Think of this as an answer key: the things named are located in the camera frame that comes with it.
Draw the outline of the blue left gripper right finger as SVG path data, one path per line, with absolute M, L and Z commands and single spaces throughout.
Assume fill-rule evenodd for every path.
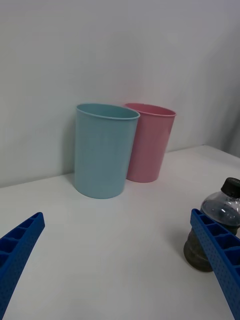
M 191 211 L 190 224 L 234 319 L 240 319 L 240 239 L 198 209 Z

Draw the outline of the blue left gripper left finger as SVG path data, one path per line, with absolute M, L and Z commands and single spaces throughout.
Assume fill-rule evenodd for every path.
M 0 314 L 4 314 L 30 254 L 45 228 L 37 212 L 0 239 Z

